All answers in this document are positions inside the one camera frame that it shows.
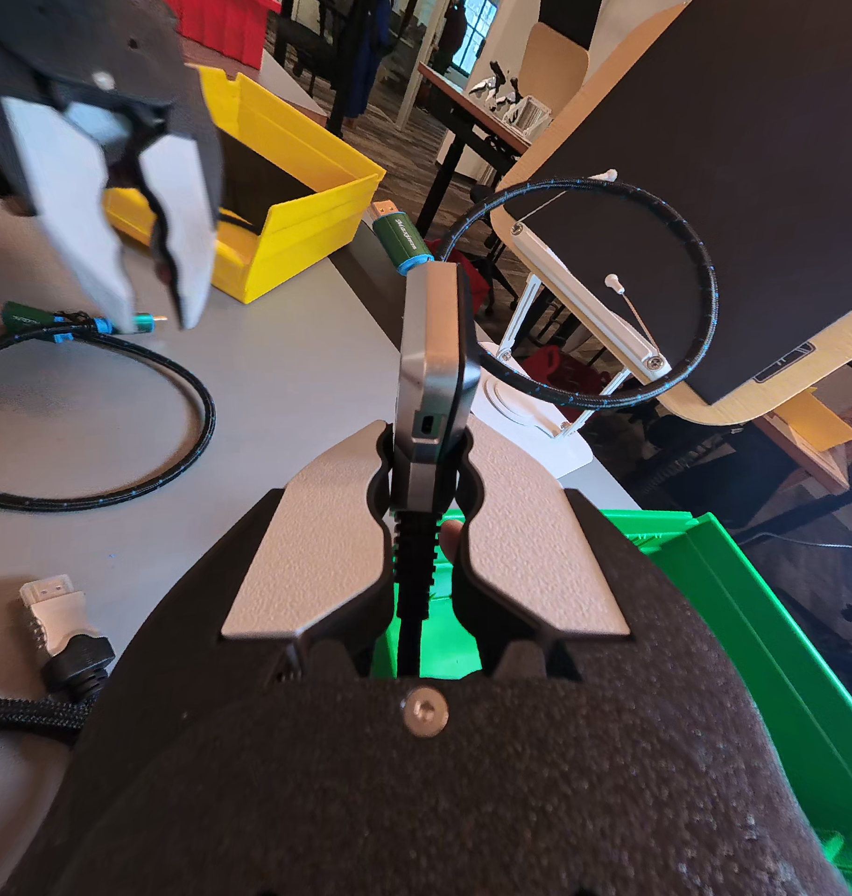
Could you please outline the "green plastic bin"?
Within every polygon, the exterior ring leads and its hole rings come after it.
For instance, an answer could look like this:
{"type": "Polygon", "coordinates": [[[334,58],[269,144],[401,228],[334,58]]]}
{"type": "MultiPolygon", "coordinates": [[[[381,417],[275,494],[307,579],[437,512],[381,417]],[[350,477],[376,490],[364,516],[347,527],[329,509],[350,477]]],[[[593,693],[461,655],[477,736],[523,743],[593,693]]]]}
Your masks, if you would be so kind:
{"type": "Polygon", "coordinates": [[[852,698],[707,515],[588,511],[636,639],[439,687],[375,894],[852,894],[852,698]]]}

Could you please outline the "black HDMI cable green plug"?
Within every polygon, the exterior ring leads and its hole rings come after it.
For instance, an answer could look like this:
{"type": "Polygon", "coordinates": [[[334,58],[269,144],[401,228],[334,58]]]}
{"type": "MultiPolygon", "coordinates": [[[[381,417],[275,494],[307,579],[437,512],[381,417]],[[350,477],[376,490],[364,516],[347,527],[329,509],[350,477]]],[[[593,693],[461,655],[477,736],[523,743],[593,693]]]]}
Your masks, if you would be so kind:
{"type": "Polygon", "coordinates": [[[715,271],[706,246],[689,222],[670,204],[644,189],[625,182],[608,181],[598,176],[552,177],[530,180],[502,189],[473,205],[459,218],[437,246],[434,256],[409,217],[398,210],[375,210],[371,228],[400,275],[409,274],[415,267],[434,261],[444,262],[454,250],[458,239],[478,219],[507,202],[533,193],[552,193],[544,204],[517,219],[511,235],[517,248],[523,249],[526,259],[534,264],[549,281],[559,298],[574,300],[577,312],[594,327],[595,333],[612,341],[612,348],[621,350],[626,360],[632,361],[645,374],[656,372],[646,385],[617,394],[591,395],[566,392],[550,385],[533,381],[518,374],[487,350],[479,350],[479,364],[501,383],[530,398],[543,400],[561,409],[599,410],[627,409],[650,399],[661,397],[674,386],[685,381],[699,366],[708,352],[720,314],[720,293],[715,271]],[[689,350],[678,364],[669,364],[664,353],[651,340],[649,330],[644,335],[615,315],[582,284],[566,264],[525,226],[525,219],[535,215],[566,193],[616,196],[643,206],[680,241],[697,271],[700,293],[700,318],[689,350]]]}
{"type": "Polygon", "coordinates": [[[183,476],[203,457],[214,436],[216,408],[210,391],[182,364],[124,338],[106,317],[83,311],[46,311],[16,302],[0,304],[0,353],[31,341],[65,344],[82,342],[102,350],[132,357],[156,367],[182,381],[195,393],[201,407],[201,424],[196,441],[174,464],[151,478],[128,487],[102,494],[74,498],[27,497],[0,491],[0,510],[35,513],[71,513],[91,511],[128,503],[161,490],[183,476]]]}

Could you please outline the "black bin divider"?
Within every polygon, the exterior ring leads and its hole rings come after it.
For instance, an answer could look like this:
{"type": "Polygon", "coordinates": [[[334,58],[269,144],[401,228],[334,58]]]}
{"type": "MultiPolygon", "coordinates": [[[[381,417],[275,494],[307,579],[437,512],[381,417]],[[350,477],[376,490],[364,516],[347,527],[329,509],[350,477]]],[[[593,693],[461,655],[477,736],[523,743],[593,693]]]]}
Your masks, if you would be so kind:
{"type": "Polygon", "coordinates": [[[270,208],[314,193],[235,137],[218,129],[222,155],[219,219],[259,236],[270,208]]]}

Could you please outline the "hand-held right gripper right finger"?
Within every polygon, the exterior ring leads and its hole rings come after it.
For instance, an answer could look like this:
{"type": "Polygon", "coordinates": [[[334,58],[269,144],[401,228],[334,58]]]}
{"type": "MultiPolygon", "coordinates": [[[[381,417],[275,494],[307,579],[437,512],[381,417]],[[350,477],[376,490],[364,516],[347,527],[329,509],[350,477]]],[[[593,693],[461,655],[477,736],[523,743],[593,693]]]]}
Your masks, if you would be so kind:
{"type": "Polygon", "coordinates": [[[455,500],[464,524],[452,599],[479,648],[627,637],[626,618],[554,476],[476,417],[459,463],[455,500]]]}

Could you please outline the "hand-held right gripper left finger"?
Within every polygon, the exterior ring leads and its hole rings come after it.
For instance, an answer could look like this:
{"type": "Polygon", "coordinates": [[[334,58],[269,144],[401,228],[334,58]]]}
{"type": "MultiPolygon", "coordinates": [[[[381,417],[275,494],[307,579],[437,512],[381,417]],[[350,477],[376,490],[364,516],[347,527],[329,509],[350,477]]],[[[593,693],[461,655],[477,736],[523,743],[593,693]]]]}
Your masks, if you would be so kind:
{"type": "Polygon", "coordinates": [[[229,640],[369,649],[394,614],[385,523],[391,428],[371,423],[315,457],[282,491],[232,607],[229,640]]]}

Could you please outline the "white tipped pin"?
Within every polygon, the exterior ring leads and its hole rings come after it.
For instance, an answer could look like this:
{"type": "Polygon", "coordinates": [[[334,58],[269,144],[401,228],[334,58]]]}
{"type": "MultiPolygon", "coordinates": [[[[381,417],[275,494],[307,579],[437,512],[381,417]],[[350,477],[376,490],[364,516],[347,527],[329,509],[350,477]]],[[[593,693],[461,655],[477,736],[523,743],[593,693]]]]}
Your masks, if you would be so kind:
{"type": "MultiPolygon", "coordinates": [[[[610,168],[605,172],[602,172],[597,175],[592,175],[591,177],[589,177],[587,179],[590,181],[597,181],[597,182],[603,182],[603,183],[614,183],[617,180],[618,176],[619,176],[619,174],[618,174],[617,170],[610,168]]],[[[561,190],[555,196],[552,196],[551,198],[544,201],[544,203],[542,203],[541,205],[536,206],[534,209],[529,210],[529,211],[517,216],[514,219],[516,221],[516,227],[520,227],[521,222],[532,217],[534,214],[536,214],[540,210],[543,210],[545,207],[551,205],[558,198],[560,198],[561,196],[564,196],[565,193],[566,193],[565,190],[561,190]]]]}
{"type": "Polygon", "coordinates": [[[615,274],[613,274],[613,273],[608,274],[608,275],[606,276],[606,278],[604,279],[604,284],[605,284],[608,288],[610,288],[611,290],[613,290],[617,295],[619,295],[619,296],[622,297],[622,299],[625,301],[627,307],[629,308],[630,312],[632,313],[634,319],[637,321],[637,323],[639,324],[641,330],[644,332],[644,336],[645,336],[647,342],[649,342],[649,344],[653,347],[653,351],[654,351],[654,353],[658,355],[658,354],[660,353],[660,352],[659,352],[658,344],[656,343],[656,341],[655,341],[655,339],[654,339],[654,337],[653,337],[651,331],[649,330],[648,326],[647,326],[646,323],[644,322],[644,319],[643,319],[642,316],[639,314],[639,312],[637,311],[636,307],[634,306],[634,304],[632,303],[632,301],[630,300],[630,298],[627,296],[625,287],[624,287],[624,285],[621,283],[621,281],[620,281],[618,275],[615,275],[615,274]]]}

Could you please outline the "red ribbed plastic bin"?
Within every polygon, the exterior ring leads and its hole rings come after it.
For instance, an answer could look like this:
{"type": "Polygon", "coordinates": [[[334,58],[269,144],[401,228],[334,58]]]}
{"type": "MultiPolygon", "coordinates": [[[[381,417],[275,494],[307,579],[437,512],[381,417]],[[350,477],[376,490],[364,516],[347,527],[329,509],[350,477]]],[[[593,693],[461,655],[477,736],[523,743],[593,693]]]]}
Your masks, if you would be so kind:
{"type": "Polygon", "coordinates": [[[281,1],[167,1],[176,30],[207,49],[259,70],[270,14],[281,1]]]}

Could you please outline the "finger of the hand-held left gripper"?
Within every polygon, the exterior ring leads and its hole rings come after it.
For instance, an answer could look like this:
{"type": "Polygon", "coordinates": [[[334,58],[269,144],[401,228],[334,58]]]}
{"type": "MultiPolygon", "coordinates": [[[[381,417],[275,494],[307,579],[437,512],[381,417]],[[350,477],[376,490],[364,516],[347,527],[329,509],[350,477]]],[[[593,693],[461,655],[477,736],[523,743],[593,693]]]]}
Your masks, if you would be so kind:
{"type": "Polygon", "coordinates": [[[217,245],[201,157],[194,140],[159,138],[138,157],[141,191],[159,221],[160,255],[170,270],[170,290],[180,327],[200,322],[211,289],[217,245]]]}
{"type": "Polygon", "coordinates": [[[29,198],[51,246],[83,293],[121,331],[135,331],[134,288],[107,222],[103,146],[57,109],[3,98],[29,198]]]}

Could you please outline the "black HDMI switch box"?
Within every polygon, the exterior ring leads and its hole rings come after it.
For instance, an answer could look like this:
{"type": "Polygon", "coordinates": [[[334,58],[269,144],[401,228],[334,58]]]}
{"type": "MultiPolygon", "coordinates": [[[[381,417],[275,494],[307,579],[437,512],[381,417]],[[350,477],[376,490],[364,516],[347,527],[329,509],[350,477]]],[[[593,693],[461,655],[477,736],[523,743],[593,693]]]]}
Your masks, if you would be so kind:
{"type": "Polygon", "coordinates": [[[464,269],[448,262],[413,268],[406,278],[394,421],[395,510],[437,513],[450,503],[479,378],[464,269]]]}

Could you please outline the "red chair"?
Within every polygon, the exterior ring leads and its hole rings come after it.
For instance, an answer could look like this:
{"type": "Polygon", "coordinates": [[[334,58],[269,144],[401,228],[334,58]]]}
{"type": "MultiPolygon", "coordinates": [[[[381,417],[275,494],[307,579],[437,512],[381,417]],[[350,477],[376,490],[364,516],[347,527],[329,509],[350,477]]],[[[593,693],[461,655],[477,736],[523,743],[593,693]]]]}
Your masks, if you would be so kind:
{"type": "Polygon", "coordinates": [[[609,373],[599,372],[555,345],[539,348],[520,365],[533,380],[570,393],[598,395],[611,381],[609,373]]]}

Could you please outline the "black braided cable silver plug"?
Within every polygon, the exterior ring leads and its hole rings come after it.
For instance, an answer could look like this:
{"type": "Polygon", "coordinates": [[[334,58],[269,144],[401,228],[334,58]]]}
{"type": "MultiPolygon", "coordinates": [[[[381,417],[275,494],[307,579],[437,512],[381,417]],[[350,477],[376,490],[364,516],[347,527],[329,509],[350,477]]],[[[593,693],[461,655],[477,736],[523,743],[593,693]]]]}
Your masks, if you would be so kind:
{"type": "Polygon", "coordinates": [[[107,640],[83,629],[82,595],[66,577],[30,583],[22,609],[39,638],[42,674],[52,691],[76,700],[0,698],[0,731],[76,747],[75,756],[108,755],[139,764],[180,737],[193,743],[249,739],[312,725],[317,699],[348,709],[352,697],[388,694],[349,668],[335,681],[291,678],[282,641],[227,641],[219,634],[282,492],[272,490],[175,584],[121,657],[107,690],[107,640]]]}

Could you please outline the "wooden office desk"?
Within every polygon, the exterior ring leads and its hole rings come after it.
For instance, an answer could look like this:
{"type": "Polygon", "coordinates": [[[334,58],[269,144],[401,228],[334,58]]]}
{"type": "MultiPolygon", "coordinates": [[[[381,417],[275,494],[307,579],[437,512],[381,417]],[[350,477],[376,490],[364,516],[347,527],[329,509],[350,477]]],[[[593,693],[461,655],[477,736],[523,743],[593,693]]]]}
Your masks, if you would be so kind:
{"type": "Polygon", "coordinates": [[[430,89],[430,115],[452,135],[416,221],[420,235],[426,237],[465,149],[495,170],[491,185],[497,187],[531,144],[424,63],[418,64],[418,73],[430,89]]]}

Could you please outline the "black panel with wooden rim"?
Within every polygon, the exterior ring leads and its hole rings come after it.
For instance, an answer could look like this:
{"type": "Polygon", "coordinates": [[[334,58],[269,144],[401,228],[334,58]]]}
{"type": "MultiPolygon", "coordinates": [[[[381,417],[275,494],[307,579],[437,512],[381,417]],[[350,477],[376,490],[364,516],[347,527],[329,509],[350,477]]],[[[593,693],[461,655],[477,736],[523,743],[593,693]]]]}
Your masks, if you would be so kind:
{"type": "Polygon", "coordinates": [[[582,87],[600,1],[541,1],[518,73],[521,95],[533,97],[552,115],[582,87]]]}
{"type": "Polygon", "coordinates": [[[711,257],[711,347],[661,401],[743,423],[852,359],[852,1],[690,2],[616,48],[503,185],[618,172],[711,257]]]}

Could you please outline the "yellow plastic bin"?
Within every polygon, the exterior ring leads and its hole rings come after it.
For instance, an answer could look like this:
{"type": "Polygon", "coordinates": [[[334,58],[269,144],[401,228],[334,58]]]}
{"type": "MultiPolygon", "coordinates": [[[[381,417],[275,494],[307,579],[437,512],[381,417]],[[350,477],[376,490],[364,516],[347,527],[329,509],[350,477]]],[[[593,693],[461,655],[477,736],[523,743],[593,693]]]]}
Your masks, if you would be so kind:
{"type": "Polygon", "coordinates": [[[211,285],[247,305],[352,241],[386,172],[245,74],[196,72],[217,128],[314,191],[270,208],[260,235],[218,209],[211,285]]]}

